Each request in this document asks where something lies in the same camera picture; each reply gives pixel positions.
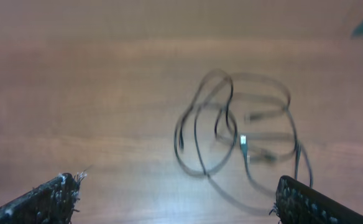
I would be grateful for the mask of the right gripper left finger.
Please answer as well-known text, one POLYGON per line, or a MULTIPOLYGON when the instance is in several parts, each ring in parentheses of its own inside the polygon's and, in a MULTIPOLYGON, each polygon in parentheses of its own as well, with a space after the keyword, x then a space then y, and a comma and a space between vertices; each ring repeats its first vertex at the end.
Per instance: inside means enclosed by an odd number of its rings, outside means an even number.
POLYGON ((71 223, 87 173, 60 173, 52 180, 0 206, 0 224, 71 223))

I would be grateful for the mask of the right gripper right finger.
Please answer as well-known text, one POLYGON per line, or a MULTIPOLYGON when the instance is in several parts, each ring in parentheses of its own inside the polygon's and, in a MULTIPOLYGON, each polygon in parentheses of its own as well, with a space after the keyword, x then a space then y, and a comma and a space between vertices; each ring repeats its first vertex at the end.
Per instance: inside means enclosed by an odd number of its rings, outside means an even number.
POLYGON ((363 224, 363 215, 302 184, 281 176, 271 212, 283 224, 363 224))

